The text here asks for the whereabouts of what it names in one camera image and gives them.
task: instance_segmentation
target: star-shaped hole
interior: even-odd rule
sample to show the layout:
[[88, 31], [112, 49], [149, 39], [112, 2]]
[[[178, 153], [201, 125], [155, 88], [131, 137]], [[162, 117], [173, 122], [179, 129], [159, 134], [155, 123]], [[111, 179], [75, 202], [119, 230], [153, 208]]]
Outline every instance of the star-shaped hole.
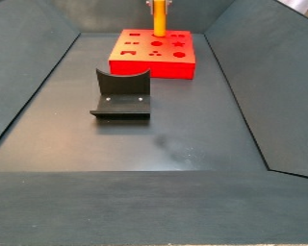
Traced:
[[174, 42], [173, 44], [175, 45], [175, 47], [185, 47], [185, 44], [186, 44], [186, 43], [178, 41], [178, 42]]

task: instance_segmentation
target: yellow pole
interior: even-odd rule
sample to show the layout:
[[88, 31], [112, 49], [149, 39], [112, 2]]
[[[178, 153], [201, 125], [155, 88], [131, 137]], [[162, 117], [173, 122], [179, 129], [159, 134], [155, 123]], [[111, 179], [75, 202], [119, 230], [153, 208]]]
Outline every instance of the yellow pole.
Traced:
[[154, 35], [166, 37], [166, 0], [154, 0]]

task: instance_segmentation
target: circular hole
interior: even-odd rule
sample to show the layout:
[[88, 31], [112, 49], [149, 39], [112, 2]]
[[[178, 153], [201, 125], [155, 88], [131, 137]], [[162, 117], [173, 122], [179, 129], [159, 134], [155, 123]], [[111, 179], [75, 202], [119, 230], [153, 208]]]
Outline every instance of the circular hole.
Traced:
[[174, 53], [174, 56], [177, 58], [185, 58], [187, 56], [187, 54], [185, 52], [177, 52], [177, 53]]
[[161, 41], [153, 42], [153, 46], [161, 46], [162, 44], [163, 44], [163, 42], [161, 42]]

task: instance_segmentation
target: black object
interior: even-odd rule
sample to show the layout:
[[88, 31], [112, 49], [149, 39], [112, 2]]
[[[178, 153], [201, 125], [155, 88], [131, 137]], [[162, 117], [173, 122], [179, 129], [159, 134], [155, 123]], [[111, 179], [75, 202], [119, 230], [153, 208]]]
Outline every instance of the black object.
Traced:
[[142, 74], [118, 76], [96, 69], [100, 87], [96, 117], [150, 118], [151, 116], [151, 70]]

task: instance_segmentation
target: red block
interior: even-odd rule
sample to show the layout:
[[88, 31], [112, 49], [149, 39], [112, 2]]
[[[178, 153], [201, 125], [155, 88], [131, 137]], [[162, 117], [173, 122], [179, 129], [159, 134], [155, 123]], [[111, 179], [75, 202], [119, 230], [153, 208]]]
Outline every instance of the red block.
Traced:
[[131, 75], [153, 71], [154, 78], [193, 79], [195, 55], [189, 31], [123, 30], [110, 57], [111, 73]]

